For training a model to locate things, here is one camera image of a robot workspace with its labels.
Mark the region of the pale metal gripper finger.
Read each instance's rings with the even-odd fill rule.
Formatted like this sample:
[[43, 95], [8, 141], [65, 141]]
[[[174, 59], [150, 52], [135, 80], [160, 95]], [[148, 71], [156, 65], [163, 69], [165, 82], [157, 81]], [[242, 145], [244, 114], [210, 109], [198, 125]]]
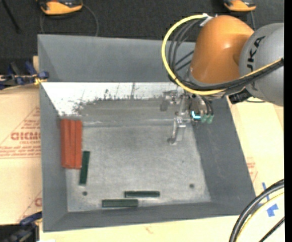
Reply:
[[175, 137], [176, 143], [179, 143], [183, 140], [186, 126], [187, 126], [186, 123], [177, 124], [176, 137]]
[[167, 139], [167, 142], [170, 145], [174, 145], [178, 142], [179, 127], [180, 127], [180, 119], [178, 117], [176, 117], [176, 118], [174, 118], [174, 121], [173, 121], [173, 128], [172, 128], [171, 136]]

